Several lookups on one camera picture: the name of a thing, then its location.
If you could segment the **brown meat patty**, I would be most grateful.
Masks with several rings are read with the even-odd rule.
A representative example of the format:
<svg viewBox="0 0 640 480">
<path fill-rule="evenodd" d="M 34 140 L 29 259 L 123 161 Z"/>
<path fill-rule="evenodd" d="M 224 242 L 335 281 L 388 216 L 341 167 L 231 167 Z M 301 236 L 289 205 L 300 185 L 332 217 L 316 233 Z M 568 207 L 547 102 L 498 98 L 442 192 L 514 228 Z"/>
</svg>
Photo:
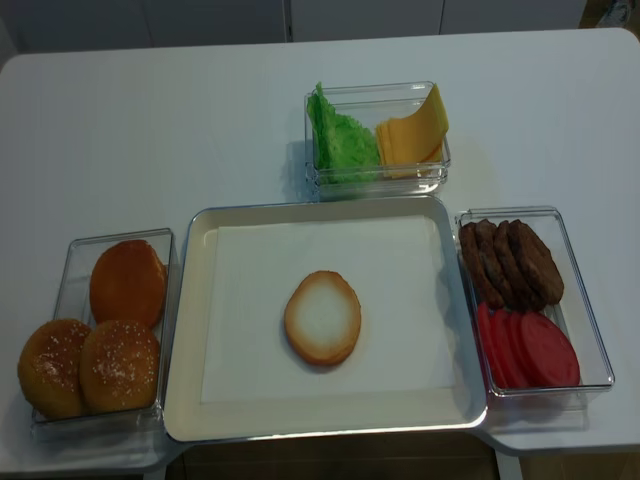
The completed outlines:
<svg viewBox="0 0 640 480">
<path fill-rule="evenodd" d="M 507 305 L 512 310 L 540 311 L 545 307 L 543 299 L 529 286 L 521 273 L 508 240 L 507 220 L 502 221 L 494 234 L 494 251 L 504 277 L 509 284 Z"/>
<path fill-rule="evenodd" d="M 504 299 L 489 280 L 476 240 L 476 224 L 469 222 L 459 229 L 459 243 L 466 269 L 471 277 L 476 293 L 491 309 L 505 306 Z"/>
<path fill-rule="evenodd" d="M 508 240 L 529 287 L 545 305 L 558 304 L 564 294 L 564 282 L 546 244 L 521 220 L 509 223 Z"/>
<path fill-rule="evenodd" d="M 476 224 L 475 235 L 480 258 L 487 278 L 502 298 L 502 305 L 510 309 L 516 309 L 519 306 L 518 298 L 514 294 L 494 249 L 494 234 L 496 231 L 497 226 L 487 219 L 481 220 Z"/>
</svg>

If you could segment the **stacked yellow cheese slices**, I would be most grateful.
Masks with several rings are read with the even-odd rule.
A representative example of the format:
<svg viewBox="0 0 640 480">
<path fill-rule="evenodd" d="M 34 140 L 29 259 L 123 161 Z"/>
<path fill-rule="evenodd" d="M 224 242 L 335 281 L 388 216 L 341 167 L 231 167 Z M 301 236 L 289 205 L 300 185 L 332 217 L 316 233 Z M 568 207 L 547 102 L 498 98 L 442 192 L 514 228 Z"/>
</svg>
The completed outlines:
<svg viewBox="0 0 640 480">
<path fill-rule="evenodd" d="M 425 170 L 412 171 L 409 164 L 401 160 L 401 148 L 394 147 L 391 141 L 389 130 L 389 121 L 381 122 L 376 126 L 376 142 L 380 156 L 380 164 L 385 167 L 400 167 L 403 170 L 393 170 L 385 173 L 385 176 L 391 179 L 401 179 L 409 177 L 421 177 L 425 174 Z"/>
</svg>

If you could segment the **white paper tray liner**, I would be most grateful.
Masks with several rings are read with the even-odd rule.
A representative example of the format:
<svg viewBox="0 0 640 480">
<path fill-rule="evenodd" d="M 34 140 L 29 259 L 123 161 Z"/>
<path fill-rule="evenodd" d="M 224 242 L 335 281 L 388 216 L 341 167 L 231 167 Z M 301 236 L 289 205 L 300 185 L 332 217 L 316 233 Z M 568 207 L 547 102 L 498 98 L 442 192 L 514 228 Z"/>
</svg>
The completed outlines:
<svg viewBox="0 0 640 480">
<path fill-rule="evenodd" d="M 446 388 L 455 382 L 449 295 L 434 223 L 420 216 L 228 227 L 218 235 L 201 398 L 288 399 Z M 353 353 L 320 370 L 282 334 L 284 308 L 319 270 L 362 307 Z"/>
</svg>

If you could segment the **clear patty tomato container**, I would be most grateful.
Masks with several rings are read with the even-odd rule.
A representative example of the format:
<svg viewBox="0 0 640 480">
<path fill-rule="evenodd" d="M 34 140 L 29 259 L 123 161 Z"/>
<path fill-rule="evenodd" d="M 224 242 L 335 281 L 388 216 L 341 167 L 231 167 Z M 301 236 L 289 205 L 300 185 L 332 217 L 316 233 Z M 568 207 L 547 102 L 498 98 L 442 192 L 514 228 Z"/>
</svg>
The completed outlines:
<svg viewBox="0 0 640 480">
<path fill-rule="evenodd" d="M 532 388 L 499 388 L 495 385 L 485 355 L 478 329 L 477 310 L 484 302 L 476 293 L 466 269 L 459 243 L 459 229 L 469 222 L 477 224 L 487 219 L 497 227 L 507 220 L 521 220 L 528 224 L 551 251 L 564 282 L 564 294 L 558 304 L 545 305 L 540 311 L 518 311 L 508 307 L 490 309 L 520 312 L 522 317 L 536 312 L 551 320 L 566 335 L 577 355 L 580 365 L 580 383 L 574 387 L 543 387 L 536 383 Z M 511 207 L 493 209 L 469 209 L 455 218 L 454 239 L 458 248 L 459 264 L 465 293 L 472 314 L 473 327 L 478 335 L 478 352 L 484 370 L 489 405 L 493 409 L 510 414 L 535 412 L 541 415 L 557 415 L 562 411 L 583 410 L 601 393 L 612 389 L 615 376 L 604 346 L 590 299 L 560 212 L 554 207 Z"/>
</svg>

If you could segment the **red tomato slice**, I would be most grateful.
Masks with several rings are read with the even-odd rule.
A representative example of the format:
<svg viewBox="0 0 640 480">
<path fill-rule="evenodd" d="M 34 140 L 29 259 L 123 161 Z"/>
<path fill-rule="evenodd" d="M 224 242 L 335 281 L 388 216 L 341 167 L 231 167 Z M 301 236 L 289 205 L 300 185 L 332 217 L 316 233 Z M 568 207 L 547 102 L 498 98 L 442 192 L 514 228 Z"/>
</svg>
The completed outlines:
<svg viewBox="0 0 640 480">
<path fill-rule="evenodd" d="M 523 354 L 519 330 L 521 319 L 522 314 L 520 312 L 511 312 L 506 323 L 506 330 L 515 365 L 519 371 L 519 375 L 522 377 L 520 388 L 532 388 L 536 386 L 536 382 Z"/>
<path fill-rule="evenodd" d="M 477 310 L 477 322 L 481 342 L 489 363 L 494 383 L 497 387 L 504 388 L 507 387 L 507 381 L 498 361 L 496 349 L 494 348 L 491 319 L 492 315 L 488 305 L 485 302 L 481 302 Z"/>
<path fill-rule="evenodd" d="M 580 365 L 572 344 L 551 320 L 529 312 L 519 324 L 523 356 L 536 383 L 543 387 L 574 387 Z"/>
<path fill-rule="evenodd" d="M 511 313 L 500 309 L 492 317 L 492 337 L 497 361 L 505 378 L 506 388 L 525 388 L 529 386 L 527 377 L 521 370 L 511 349 L 507 323 Z"/>
</svg>

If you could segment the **front brown meat patty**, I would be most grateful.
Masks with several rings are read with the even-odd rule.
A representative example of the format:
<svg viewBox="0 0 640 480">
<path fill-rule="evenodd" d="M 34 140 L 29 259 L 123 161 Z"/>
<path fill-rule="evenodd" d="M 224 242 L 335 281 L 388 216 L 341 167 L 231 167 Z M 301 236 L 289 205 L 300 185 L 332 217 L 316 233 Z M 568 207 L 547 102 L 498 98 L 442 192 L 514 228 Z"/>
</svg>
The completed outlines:
<svg viewBox="0 0 640 480">
<path fill-rule="evenodd" d="M 529 287 L 545 305 L 558 304 L 564 294 L 564 282 L 546 244 L 521 220 L 509 223 L 508 240 Z"/>
</svg>

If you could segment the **clear bun container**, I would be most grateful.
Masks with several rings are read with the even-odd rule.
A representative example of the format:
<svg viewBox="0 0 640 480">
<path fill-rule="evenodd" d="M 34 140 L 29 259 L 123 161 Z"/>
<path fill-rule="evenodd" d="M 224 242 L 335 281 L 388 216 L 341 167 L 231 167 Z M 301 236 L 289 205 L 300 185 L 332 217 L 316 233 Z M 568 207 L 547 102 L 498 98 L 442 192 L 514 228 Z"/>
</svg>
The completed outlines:
<svg viewBox="0 0 640 480">
<path fill-rule="evenodd" d="M 170 348 L 168 338 L 175 324 L 174 287 L 179 272 L 173 232 L 168 228 L 77 239 L 67 250 L 59 292 L 54 308 L 56 319 L 76 319 L 88 325 L 91 332 L 99 325 L 91 311 L 89 284 L 93 268 L 108 248 L 126 240 L 142 239 L 155 250 L 167 270 L 164 310 L 152 330 L 160 346 L 158 384 L 155 401 L 146 408 L 93 413 L 85 399 L 85 412 L 73 418 L 48 420 L 32 405 L 32 436 L 41 442 L 80 439 L 132 437 L 142 433 L 156 433 L 163 428 L 163 406 L 168 375 Z"/>
</svg>

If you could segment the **curled top cheese slice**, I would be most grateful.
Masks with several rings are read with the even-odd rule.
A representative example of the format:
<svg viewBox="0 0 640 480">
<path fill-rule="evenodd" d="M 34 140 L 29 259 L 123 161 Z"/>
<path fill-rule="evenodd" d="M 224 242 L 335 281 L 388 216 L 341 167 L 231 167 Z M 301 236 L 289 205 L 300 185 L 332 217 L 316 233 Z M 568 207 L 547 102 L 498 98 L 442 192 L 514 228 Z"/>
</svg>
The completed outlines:
<svg viewBox="0 0 640 480">
<path fill-rule="evenodd" d="M 436 162 L 449 121 L 440 90 L 434 84 L 420 107 L 404 118 L 389 120 L 391 141 L 408 164 Z"/>
</svg>

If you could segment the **right sesame bun top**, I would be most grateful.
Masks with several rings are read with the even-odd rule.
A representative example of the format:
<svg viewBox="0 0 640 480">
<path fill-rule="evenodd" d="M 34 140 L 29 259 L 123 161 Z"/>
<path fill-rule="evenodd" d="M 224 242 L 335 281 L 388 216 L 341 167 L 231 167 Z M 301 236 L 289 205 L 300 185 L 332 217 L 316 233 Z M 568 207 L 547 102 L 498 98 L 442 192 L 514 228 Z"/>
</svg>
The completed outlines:
<svg viewBox="0 0 640 480">
<path fill-rule="evenodd" d="M 156 398 L 159 342 L 147 326 L 125 320 L 99 324 L 81 351 L 79 381 L 89 410 L 146 408 Z"/>
</svg>

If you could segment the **white rectangular serving tray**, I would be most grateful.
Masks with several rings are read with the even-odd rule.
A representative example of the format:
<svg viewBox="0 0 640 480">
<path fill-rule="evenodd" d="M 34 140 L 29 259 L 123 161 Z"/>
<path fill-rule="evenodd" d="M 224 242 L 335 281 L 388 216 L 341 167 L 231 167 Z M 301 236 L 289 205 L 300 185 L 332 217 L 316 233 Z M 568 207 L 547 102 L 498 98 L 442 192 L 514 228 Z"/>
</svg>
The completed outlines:
<svg viewBox="0 0 640 480">
<path fill-rule="evenodd" d="M 212 274 L 222 229 L 416 216 L 432 221 L 440 239 L 442 273 L 449 295 L 444 322 L 455 373 L 452 386 L 288 399 L 202 400 Z M 212 208 L 193 218 L 187 235 L 164 407 L 164 425 L 173 439 L 209 442 L 457 430 L 479 425 L 486 409 L 486 392 L 449 215 L 439 199 L 426 196 Z"/>
</svg>

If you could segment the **sesame bun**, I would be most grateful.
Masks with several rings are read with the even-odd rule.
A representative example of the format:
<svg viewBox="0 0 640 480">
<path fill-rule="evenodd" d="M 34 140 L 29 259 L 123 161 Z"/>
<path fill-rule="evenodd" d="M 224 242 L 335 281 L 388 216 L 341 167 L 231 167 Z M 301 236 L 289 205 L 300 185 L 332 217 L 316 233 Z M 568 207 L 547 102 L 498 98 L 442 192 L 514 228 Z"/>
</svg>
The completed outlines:
<svg viewBox="0 0 640 480">
<path fill-rule="evenodd" d="M 25 399 L 46 419 L 85 412 L 79 362 L 91 328 L 76 319 L 56 319 L 39 327 L 19 357 L 17 375 Z"/>
<path fill-rule="evenodd" d="M 79 381 L 89 410 L 146 408 L 156 398 L 159 342 L 147 326 L 125 320 L 99 324 L 81 351 Z"/>
</svg>

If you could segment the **bottom bun half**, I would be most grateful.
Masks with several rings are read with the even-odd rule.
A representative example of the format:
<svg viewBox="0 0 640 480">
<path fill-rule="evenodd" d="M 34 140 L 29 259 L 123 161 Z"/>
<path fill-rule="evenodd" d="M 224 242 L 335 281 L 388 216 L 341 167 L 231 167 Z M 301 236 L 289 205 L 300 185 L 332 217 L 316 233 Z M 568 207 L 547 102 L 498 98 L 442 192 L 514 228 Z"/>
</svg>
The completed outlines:
<svg viewBox="0 0 640 480">
<path fill-rule="evenodd" d="M 286 339 L 301 359 L 315 366 L 335 366 L 356 346 L 361 304 L 340 274 L 320 270 L 296 288 L 285 307 L 283 323 Z"/>
</svg>

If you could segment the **clear lettuce cheese container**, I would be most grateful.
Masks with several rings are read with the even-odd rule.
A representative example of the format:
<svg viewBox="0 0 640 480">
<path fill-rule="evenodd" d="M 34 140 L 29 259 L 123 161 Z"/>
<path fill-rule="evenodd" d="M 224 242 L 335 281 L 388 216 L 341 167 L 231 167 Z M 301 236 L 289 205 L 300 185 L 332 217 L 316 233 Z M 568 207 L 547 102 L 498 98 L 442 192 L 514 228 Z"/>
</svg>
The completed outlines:
<svg viewBox="0 0 640 480">
<path fill-rule="evenodd" d="M 427 97 L 431 81 L 369 85 L 357 87 L 324 87 L 324 95 L 335 107 L 336 113 L 349 115 L 362 126 L 369 129 L 376 139 L 376 126 L 391 118 L 404 118 L 413 114 Z M 403 170 L 400 167 L 385 167 L 379 164 L 374 168 L 376 179 L 369 183 L 325 184 L 326 171 L 317 168 L 317 150 L 310 117 L 307 113 L 307 101 L 315 88 L 305 97 L 305 169 L 310 189 L 320 201 L 351 199 L 357 197 L 388 197 L 427 194 L 437 190 L 447 181 L 451 164 L 451 154 L 444 137 L 436 162 L 409 164 L 412 171 L 425 170 L 421 177 L 391 179 L 385 173 Z"/>
</svg>

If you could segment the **left sesame bun top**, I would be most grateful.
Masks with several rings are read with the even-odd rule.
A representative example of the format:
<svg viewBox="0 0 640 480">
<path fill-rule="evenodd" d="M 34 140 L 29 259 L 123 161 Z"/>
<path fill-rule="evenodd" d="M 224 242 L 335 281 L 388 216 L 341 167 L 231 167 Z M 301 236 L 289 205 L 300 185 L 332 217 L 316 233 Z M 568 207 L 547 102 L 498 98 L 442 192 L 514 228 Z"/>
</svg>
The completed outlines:
<svg viewBox="0 0 640 480">
<path fill-rule="evenodd" d="M 76 319 L 56 319 L 39 327 L 19 357 L 17 375 L 25 399 L 46 419 L 85 412 L 79 362 L 91 328 Z"/>
</svg>

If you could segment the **green lettuce leaf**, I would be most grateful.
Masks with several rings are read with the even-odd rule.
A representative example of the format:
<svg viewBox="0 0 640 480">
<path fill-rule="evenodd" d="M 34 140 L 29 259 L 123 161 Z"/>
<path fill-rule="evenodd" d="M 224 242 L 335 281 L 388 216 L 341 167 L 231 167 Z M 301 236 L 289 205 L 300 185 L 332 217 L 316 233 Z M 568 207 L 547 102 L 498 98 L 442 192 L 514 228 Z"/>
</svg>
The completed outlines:
<svg viewBox="0 0 640 480">
<path fill-rule="evenodd" d="M 321 82 L 307 101 L 307 113 L 310 117 L 317 150 L 317 168 L 333 169 L 340 156 L 341 134 L 335 107 L 327 100 Z"/>
</svg>

